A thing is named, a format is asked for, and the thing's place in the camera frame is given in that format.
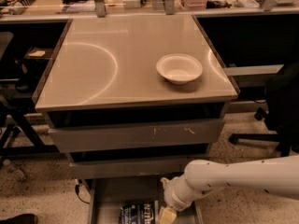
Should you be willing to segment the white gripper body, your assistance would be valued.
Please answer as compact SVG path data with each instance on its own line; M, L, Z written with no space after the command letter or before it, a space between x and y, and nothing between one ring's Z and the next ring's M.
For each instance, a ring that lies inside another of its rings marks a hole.
M176 211L183 211L200 197L200 192L193 189L183 175L169 179L164 189L164 201Z

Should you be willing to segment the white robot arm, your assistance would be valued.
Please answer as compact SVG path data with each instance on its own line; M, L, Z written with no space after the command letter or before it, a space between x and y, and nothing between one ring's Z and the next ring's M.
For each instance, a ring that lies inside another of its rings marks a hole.
M198 199L225 188L244 188L297 200L299 198L298 156L222 164L213 161L189 162L181 176L162 177L164 202L158 223L173 224L177 212Z

